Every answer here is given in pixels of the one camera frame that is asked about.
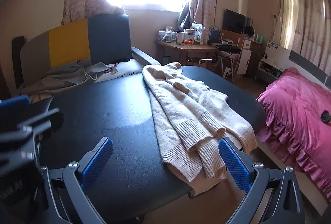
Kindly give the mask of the beige knit sweater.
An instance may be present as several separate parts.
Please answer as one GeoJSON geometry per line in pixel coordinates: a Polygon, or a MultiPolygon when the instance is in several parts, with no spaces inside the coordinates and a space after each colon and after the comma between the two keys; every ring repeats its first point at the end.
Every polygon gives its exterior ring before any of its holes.
{"type": "Polygon", "coordinates": [[[229,138],[250,153],[251,124],[227,104],[227,95],[183,75],[180,63],[143,67],[162,162],[195,194],[227,179],[219,141],[229,138]]]}

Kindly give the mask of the grey hoodie on chair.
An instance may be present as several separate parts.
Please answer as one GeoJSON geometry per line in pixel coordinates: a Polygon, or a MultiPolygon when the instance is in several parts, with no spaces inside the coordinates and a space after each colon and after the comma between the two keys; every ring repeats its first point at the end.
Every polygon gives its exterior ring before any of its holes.
{"type": "Polygon", "coordinates": [[[55,95],[78,86],[99,82],[102,76],[114,75],[116,73],[116,64],[105,65],[101,61],[90,65],[87,60],[77,60],[54,67],[41,80],[22,88],[20,94],[27,96],[55,95]]]}

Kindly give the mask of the white bedside cabinet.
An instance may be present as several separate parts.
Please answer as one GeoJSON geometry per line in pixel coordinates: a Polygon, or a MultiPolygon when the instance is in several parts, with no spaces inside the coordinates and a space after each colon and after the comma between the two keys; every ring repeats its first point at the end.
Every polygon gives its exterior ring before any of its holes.
{"type": "Polygon", "coordinates": [[[260,61],[259,52],[260,43],[247,39],[244,40],[237,75],[255,76],[260,61]]]}

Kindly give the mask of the wooden desk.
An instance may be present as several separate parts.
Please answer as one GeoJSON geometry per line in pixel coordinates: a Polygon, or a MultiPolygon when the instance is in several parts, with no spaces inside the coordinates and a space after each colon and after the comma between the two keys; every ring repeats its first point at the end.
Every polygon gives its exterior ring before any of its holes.
{"type": "Polygon", "coordinates": [[[163,58],[165,57],[165,48],[174,50],[179,53],[179,62],[182,66],[186,66],[187,57],[189,53],[205,53],[206,57],[212,58],[217,49],[210,45],[179,45],[176,42],[163,42],[163,41],[156,41],[157,45],[157,60],[162,63],[163,58]]]}

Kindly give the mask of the black monitor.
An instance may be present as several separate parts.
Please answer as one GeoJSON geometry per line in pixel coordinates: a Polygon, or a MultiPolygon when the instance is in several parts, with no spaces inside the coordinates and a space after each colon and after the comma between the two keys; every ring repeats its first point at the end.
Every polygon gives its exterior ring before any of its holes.
{"type": "Polygon", "coordinates": [[[226,9],[223,16],[222,29],[243,34],[243,29],[251,24],[251,19],[240,13],[226,9]]]}

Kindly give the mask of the right striped curtain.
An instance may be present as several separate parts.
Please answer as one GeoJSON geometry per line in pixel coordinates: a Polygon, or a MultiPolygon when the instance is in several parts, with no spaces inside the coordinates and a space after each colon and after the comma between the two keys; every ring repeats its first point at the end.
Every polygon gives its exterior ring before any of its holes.
{"type": "Polygon", "coordinates": [[[283,0],[280,43],[330,75],[330,0],[283,0]]]}

